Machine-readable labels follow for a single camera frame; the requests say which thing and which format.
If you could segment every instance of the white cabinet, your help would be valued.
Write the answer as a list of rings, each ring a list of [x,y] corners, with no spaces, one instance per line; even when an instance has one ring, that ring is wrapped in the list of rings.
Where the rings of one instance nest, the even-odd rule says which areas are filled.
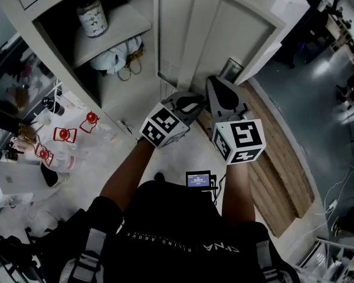
[[[102,0],[109,30],[91,39],[78,25],[78,1],[1,0],[45,65],[101,119],[132,138],[173,91],[168,83],[204,93],[207,76],[218,74],[229,57],[246,70],[284,28],[266,7],[275,0]],[[144,43],[140,74],[121,81],[90,68],[90,59],[138,34]]]

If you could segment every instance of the cabinet shelf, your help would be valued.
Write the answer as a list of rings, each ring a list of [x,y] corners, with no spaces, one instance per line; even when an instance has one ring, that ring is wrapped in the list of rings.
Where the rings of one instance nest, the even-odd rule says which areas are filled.
[[[69,60],[72,68],[77,68],[110,47],[152,28],[152,24],[129,4],[112,9],[106,19],[109,29],[98,38],[87,37],[81,26],[77,29]]]

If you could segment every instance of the gray floor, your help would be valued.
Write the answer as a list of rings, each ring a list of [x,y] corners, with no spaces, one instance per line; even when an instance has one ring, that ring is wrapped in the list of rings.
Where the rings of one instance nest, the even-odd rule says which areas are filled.
[[[328,49],[310,64],[297,56],[295,65],[292,70],[269,61],[255,79],[280,110],[303,149],[324,201],[329,188],[344,178],[349,165],[354,166],[350,144],[353,133],[350,125],[343,121],[354,112],[354,107],[346,111],[335,96],[336,84],[345,85],[354,69],[346,50],[333,54]],[[327,206],[338,197],[342,186],[340,183],[329,192]],[[343,215],[352,206],[354,175],[346,183],[339,204],[329,218],[329,227],[337,215]]]

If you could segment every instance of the black shirt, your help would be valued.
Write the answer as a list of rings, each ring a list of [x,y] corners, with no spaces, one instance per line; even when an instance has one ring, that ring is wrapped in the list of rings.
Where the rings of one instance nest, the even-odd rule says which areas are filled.
[[[137,189],[125,213],[112,200],[97,197],[86,213],[79,211],[44,237],[38,246],[48,283],[58,282],[65,263],[84,251],[91,227],[107,233],[101,255],[105,282],[263,278],[256,250],[260,235],[267,234],[262,224],[229,228],[210,193],[151,181]]]

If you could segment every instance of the white box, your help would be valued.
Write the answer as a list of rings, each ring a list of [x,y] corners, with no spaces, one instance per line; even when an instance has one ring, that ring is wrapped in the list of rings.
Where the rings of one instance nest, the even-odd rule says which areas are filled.
[[[217,123],[212,142],[227,164],[252,162],[266,148],[261,120]]]
[[[187,131],[189,127],[162,103],[158,103],[148,114],[140,129],[141,135],[157,148],[177,142]]]
[[[44,200],[57,190],[46,184],[39,165],[0,162],[0,208]]]

